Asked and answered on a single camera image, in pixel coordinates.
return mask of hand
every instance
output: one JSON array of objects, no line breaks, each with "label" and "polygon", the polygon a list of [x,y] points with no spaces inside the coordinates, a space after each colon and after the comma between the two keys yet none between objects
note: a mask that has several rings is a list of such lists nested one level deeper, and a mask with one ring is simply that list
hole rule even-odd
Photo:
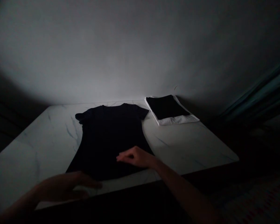
[{"label": "hand", "polygon": [[140,149],[138,146],[134,146],[127,151],[119,153],[116,157],[117,162],[130,163],[138,167],[153,168],[157,162],[157,158],[153,155]]},{"label": "hand", "polygon": [[102,184],[79,172],[65,173],[50,177],[36,185],[34,190],[39,201],[60,202],[88,198],[83,190],[73,190],[77,185],[101,188]]}]

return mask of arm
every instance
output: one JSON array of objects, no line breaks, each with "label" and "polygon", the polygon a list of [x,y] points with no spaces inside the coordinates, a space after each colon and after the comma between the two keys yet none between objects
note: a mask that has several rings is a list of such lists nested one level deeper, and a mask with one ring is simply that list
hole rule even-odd
[{"label": "arm", "polygon": [[154,169],[177,201],[196,223],[218,223],[220,216],[207,200],[193,185],[170,169],[153,155],[135,146],[117,156],[117,161],[130,163],[139,167]]},{"label": "arm", "polygon": [[100,188],[102,185],[82,172],[60,174],[42,181],[0,215],[0,223],[15,221],[31,213],[39,202],[61,202],[87,198],[87,192],[73,190],[77,185]]}]

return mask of white marble table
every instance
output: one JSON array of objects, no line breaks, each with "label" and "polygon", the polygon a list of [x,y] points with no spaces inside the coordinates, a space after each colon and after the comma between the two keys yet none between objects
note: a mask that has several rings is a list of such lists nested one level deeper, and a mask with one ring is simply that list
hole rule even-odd
[{"label": "white marble table", "polygon": [[[76,113],[105,105],[137,104],[144,100],[58,105],[47,108],[0,153],[0,212],[38,182],[64,173],[82,139]],[[201,122],[158,126],[151,112],[142,122],[153,153],[179,174],[191,173],[238,161],[231,151]],[[159,180],[153,170],[103,182],[100,190],[87,189],[91,196]],[[50,205],[42,203],[38,208]]]}]

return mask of folded black shirt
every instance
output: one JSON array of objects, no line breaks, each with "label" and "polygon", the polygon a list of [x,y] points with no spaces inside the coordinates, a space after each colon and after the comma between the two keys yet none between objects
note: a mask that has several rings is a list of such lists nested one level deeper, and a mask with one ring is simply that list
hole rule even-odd
[{"label": "folded black shirt", "polygon": [[99,106],[76,114],[82,124],[79,149],[66,172],[83,171],[95,180],[109,180],[139,172],[138,168],[117,162],[120,152],[139,146],[153,155],[142,131],[149,111],[137,105]]},{"label": "folded black shirt", "polygon": [[151,110],[154,112],[158,120],[168,117],[177,117],[181,115],[190,115],[183,109],[173,98],[172,95],[153,98],[147,97],[146,102],[149,104]]}]

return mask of teal curtain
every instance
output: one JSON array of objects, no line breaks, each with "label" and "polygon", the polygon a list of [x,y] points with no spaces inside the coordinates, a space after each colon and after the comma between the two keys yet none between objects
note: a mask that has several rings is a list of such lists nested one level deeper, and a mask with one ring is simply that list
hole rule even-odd
[{"label": "teal curtain", "polygon": [[210,125],[255,127],[280,114],[280,65],[245,93]]}]

